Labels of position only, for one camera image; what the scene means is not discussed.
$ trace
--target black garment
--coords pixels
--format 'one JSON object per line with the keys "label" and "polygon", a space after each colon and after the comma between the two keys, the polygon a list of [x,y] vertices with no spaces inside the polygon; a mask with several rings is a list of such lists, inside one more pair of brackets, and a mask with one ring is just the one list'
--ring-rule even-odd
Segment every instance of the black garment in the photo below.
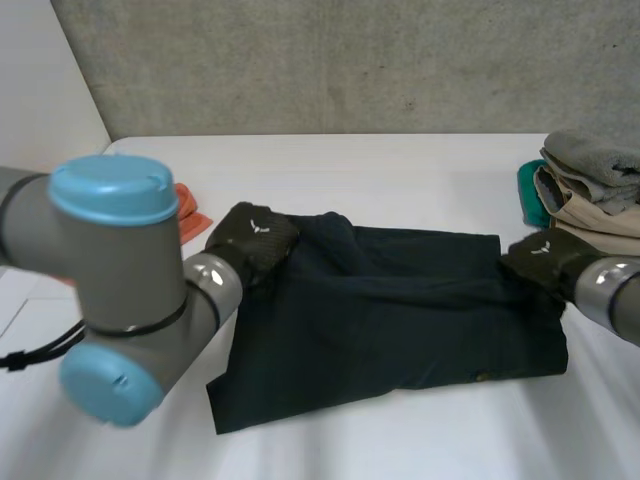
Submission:
{"label": "black garment", "polygon": [[240,305],[218,433],[383,395],[563,373],[564,304],[503,278],[497,236],[289,217],[300,240],[272,298]]}

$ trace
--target orange cloth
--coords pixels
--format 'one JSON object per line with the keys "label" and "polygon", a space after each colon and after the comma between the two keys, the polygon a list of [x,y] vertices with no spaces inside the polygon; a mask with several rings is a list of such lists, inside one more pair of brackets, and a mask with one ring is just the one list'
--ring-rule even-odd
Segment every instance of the orange cloth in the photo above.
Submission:
{"label": "orange cloth", "polygon": [[180,244],[184,245],[204,232],[213,223],[206,215],[198,213],[198,204],[191,190],[183,183],[176,183],[176,194],[180,201],[178,222],[180,223]]}

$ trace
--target folded clothes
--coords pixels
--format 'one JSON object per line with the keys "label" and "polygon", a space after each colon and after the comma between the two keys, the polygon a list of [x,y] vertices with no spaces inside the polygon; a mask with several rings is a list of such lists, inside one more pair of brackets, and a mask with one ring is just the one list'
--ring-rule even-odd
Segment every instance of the folded clothes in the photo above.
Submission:
{"label": "folded clothes", "polygon": [[567,167],[604,185],[640,185],[640,149],[615,145],[581,130],[553,132],[544,147]]}
{"label": "folded clothes", "polygon": [[593,232],[585,230],[584,228],[569,225],[568,223],[558,219],[554,219],[552,221],[552,225],[574,234],[576,237],[581,238],[601,252],[610,253],[612,255],[640,256],[640,239],[638,238]]}
{"label": "folded clothes", "polygon": [[561,222],[583,230],[640,238],[640,205],[634,204],[619,215],[607,215],[576,194],[549,167],[537,169],[534,185],[546,211]]}
{"label": "folded clothes", "polygon": [[180,202],[178,223],[180,225],[180,244],[184,245],[204,232],[213,223],[206,215],[198,213],[198,204],[191,190],[183,183],[175,184],[176,194]]}
{"label": "folded clothes", "polygon": [[564,304],[503,276],[497,236],[289,217],[300,239],[273,295],[246,292],[216,430],[388,393],[561,374]]}
{"label": "folded clothes", "polygon": [[544,160],[534,160],[525,163],[518,169],[518,193],[520,195],[524,223],[534,227],[547,228],[551,222],[551,217],[540,201],[538,192],[536,192],[533,184],[533,176],[542,165],[546,165]]}
{"label": "folded clothes", "polygon": [[540,153],[555,174],[561,177],[574,192],[610,215],[623,212],[634,205],[638,199],[637,185],[611,187],[568,167],[544,148]]}

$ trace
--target white wall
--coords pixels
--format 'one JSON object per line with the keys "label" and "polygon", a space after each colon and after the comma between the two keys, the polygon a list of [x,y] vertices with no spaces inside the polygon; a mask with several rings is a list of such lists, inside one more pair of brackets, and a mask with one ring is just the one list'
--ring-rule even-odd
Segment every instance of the white wall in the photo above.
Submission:
{"label": "white wall", "polygon": [[0,0],[0,165],[49,171],[109,136],[48,0]]}

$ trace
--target gray folded cloth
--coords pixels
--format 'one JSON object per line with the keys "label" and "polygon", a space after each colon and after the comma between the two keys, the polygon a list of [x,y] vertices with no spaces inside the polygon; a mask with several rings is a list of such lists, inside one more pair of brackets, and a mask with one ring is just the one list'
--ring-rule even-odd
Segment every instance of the gray folded cloth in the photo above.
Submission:
{"label": "gray folded cloth", "polygon": [[610,187],[640,185],[640,149],[618,146],[581,130],[558,130],[544,147],[567,167]]}
{"label": "gray folded cloth", "polygon": [[638,200],[640,194],[640,185],[638,184],[611,187],[568,167],[545,148],[540,150],[540,154],[555,174],[562,177],[569,188],[609,215],[623,212]]}

